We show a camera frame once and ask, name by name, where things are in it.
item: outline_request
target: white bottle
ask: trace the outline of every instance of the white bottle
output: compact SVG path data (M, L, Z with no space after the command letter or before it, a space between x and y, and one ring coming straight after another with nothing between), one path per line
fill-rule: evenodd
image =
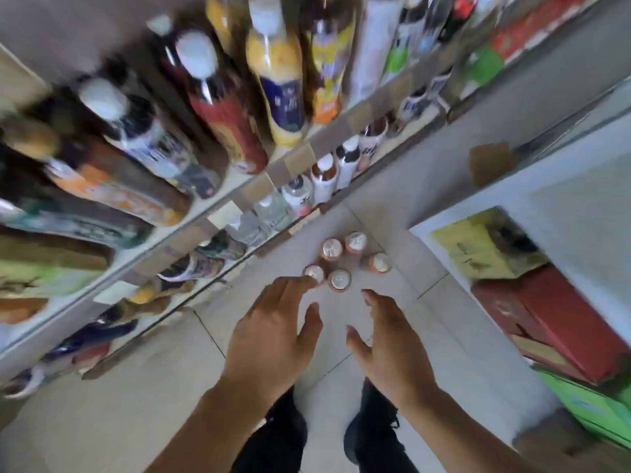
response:
M362 0L350 73L350 99L359 101L381 82L404 0Z
M313 209L313 194L311 181L302 174L283 186L283 198L298 217L304 217Z
M258 247L268 238L267 228L261 224L259 218L252 211L241 216L226 226L226 232L240 242L250 247Z
M311 182L314 184L314 205L327 202L335 192L339 169L331 153L325 154L311 168Z
M338 158L339 178L336 190L344 189L351 184L353 176L357 171L357 163L359 162L359 135L356 134L347 139L341 146L335 150Z
M254 205L254 212L258 214L261 221L265 222L267 227L278 232L287 229L292 223L287 203L276 190L258 201Z

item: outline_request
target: red box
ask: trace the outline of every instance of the red box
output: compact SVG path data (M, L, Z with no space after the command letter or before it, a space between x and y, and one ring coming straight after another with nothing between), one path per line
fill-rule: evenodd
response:
M511 281L480 281L473 294L522 355L579 380L614 376L627 344L552 265Z

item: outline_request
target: black pants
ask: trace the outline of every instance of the black pants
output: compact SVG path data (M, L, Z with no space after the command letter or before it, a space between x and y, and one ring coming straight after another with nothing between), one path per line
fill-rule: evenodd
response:
M360 473L418 473L394 431L391 433L357 452ZM291 425L267 423L247 441L232 473L298 473L304 447L304 439Z

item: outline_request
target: leg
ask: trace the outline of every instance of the leg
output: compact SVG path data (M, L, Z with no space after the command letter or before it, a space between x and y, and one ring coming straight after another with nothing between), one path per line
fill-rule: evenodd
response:
M307 423L293 403L293 387L265 415L232 465L231 473L298 473Z
M359 413L344 435L344 453L360 473L418 473L392 425L397 409L366 379Z

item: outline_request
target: right hand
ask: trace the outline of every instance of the right hand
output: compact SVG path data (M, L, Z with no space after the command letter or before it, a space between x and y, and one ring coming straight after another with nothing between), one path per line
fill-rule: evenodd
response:
M393 298L362 290L373 321L372 348L346 326L346 346L372 384L400 410L428 406L440 396L421 339Z

